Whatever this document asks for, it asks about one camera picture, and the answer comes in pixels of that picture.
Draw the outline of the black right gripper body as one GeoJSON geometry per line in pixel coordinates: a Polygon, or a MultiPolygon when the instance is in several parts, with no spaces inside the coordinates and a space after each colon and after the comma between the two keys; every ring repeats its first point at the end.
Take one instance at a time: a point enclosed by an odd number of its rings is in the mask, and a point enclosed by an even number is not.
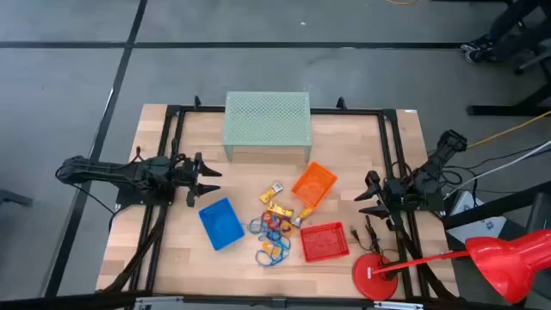
{"type": "Polygon", "coordinates": [[[416,210],[416,189],[412,185],[413,178],[385,179],[378,197],[378,206],[382,208],[382,217],[387,218],[387,227],[398,231],[404,227],[402,214],[406,214],[408,223],[412,222],[416,210]]]}

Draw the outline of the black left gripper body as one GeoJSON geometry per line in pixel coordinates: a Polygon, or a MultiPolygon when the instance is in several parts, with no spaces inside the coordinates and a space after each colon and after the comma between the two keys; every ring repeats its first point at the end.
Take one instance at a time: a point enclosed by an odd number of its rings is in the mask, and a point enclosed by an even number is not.
{"type": "Polygon", "coordinates": [[[187,188],[186,203],[189,207],[195,205],[195,199],[202,195],[203,185],[199,183],[202,168],[202,154],[197,152],[193,158],[184,153],[178,154],[171,166],[172,185],[187,188]]]}

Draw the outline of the blue plastic basket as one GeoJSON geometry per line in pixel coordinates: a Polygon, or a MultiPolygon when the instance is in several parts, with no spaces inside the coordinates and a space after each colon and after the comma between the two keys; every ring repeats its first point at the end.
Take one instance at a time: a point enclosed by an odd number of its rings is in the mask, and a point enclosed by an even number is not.
{"type": "Polygon", "coordinates": [[[244,228],[227,198],[200,210],[199,217],[216,251],[226,248],[245,235],[244,228]]]}

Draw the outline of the orange plastic basket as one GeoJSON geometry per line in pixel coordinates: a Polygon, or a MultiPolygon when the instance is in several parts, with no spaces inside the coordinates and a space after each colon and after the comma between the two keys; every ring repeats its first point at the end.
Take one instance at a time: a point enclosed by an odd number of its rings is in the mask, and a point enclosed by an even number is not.
{"type": "Polygon", "coordinates": [[[308,208],[316,208],[337,181],[337,176],[317,162],[311,162],[291,192],[308,208]]]}

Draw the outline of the red desk lamp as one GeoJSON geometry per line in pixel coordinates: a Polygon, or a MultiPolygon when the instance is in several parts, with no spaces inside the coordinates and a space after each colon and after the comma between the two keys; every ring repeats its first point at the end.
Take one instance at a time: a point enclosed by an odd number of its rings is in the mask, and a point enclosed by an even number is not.
{"type": "Polygon", "coordinates": [[[520,238],[503,240],[474,237],[465,241],[464,251],[451,251],[403,263],[391,263],[378,254],[360,256],[352,267],[352,280],[370,300],[393,296],[398,281],[394,271],[436,260],[470,257],[487,282],[511,304],[523,300],[541,270],[551,268],[551,228],[530,232],[520,238]]]}

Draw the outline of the office chair base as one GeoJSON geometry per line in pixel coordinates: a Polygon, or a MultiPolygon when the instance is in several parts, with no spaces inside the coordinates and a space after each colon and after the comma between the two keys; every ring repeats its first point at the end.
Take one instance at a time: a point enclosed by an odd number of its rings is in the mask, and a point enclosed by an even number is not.
{"type": "Polygon", "coordinates": [[[542,64],[544,61],[551,59],[551,40],[539,43],[533,50],[525,53],[520,59],[520,64],[513,70],[515,75],[522,75],[529,67],[542,64]]]}

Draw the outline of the red plastic basket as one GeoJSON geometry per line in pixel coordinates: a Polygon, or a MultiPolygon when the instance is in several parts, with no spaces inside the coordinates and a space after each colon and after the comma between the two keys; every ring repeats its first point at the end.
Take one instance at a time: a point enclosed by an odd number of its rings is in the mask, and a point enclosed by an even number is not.
{"type": "Polygon", "coordinates": [[[344,226],[341,222],[301,228],[300,240],[305,260],[308,263],[350,254],[344,226]]]}

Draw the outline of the beige table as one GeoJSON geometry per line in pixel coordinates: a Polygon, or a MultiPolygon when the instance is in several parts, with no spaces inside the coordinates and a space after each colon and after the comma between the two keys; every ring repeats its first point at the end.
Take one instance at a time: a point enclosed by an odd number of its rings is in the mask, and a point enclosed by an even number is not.
{"type": "Polygon", "coordinates": [[[223,147],[228,161],[236,147],[298,147],[309,161],[312,146],[307,92],[226,93],[223,147]]]}

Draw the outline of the black diagonal beam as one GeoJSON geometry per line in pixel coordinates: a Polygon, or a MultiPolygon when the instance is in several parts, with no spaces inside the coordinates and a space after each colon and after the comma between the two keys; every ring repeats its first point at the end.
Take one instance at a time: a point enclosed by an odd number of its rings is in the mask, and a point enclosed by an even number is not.
{"type": "Polygon", "coordinates": [[[468,211],[451,215],[443,220],[443,226],[446,229],[456,228],[476,221],[501,216],[519,208],[528,207],[534,201],[537,194],[551,194],[551,181],[498,198],[497,200],[483,204],[481,207],[471,208],[468,211]]]}

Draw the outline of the grey stand foot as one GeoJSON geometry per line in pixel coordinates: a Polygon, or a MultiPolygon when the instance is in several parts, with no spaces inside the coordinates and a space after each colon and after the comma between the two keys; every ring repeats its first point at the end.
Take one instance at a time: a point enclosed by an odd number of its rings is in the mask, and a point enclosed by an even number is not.
{"type": "Polygon", "coordinates": [[[0,189],[0,206],[5,202],[12,202],[24,207],[30,207],[33,200],[24,195],[18,195],[6,189],[0,189]]]}

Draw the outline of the person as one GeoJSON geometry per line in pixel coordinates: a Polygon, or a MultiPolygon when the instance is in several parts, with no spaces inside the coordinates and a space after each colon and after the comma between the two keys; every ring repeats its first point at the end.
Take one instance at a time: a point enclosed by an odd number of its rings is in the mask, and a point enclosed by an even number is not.
{"type": "Polygon", "coordinates": [[[481,37],[461,45],[465,59],[471,64],[502,63],[524,50],[533,50],[539,43],[551,39],[551,0],[515,0],[492,23],[481,37]],[[505,36],[535,9],[541,8],[546,17],[520,35],[505,36]]]}

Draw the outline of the black aluminium table frame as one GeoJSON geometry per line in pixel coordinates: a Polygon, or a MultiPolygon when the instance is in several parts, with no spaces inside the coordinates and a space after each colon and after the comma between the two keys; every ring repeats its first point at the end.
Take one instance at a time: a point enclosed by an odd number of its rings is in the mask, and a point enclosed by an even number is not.
{"type": "MultiPolygon", "coordinates": [[[[199,295],[208,301],[235,296],[291,299],[304,297],[327,304],[354,301],[360,293],[352,282],[351,268],[363,254],[363,243],[350,241],[348,255],[314,263],[304,257],[298,237],[292,238],[289,257],[274,267],[262,267],[254,256],[257,237],[246,234],[227,248],[216,251],[199,219],[200,209],[227,198],[243,225],[260,215],[259,195],[272,183],[284,190],[277,199],[287,208],[301,209],[292,193],[308,162],[296,149],[239,148],[227,158],[223,148],[224,108],[179,106],[167,116],[167,107],[146,104],[142,108],[133,145],[144,155],[157,152],[161,141],[180,136],[179,149],[188,155],[201,152],[210,168],[218,171],[217,189],[186,204],[186,191],[178,190],[167,214],[161,245],[147,253],[158,264],[153,289],[159,294],[199,295]]],[[[399,162],[411,167],[426,160],[418,114],[394,109],[314,108],[311,112],[311,159],[337,176],[337,182],[308,226],[339,222],[345,230],[362,229],[367,207],[358,196],[370,170],[399,172],[399,162]]]]}

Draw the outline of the black desk frame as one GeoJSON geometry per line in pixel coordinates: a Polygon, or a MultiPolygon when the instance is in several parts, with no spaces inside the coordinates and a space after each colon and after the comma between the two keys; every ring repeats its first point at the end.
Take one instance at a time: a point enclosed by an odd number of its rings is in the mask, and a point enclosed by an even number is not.
{"type": "Polygon", "coordinates": [[[551,82],[516,104],[469,105],[466,111],[471,116],[539,116],[551,111],[551,106],[542,105],[547,100],[551,100],[551,82]]]}

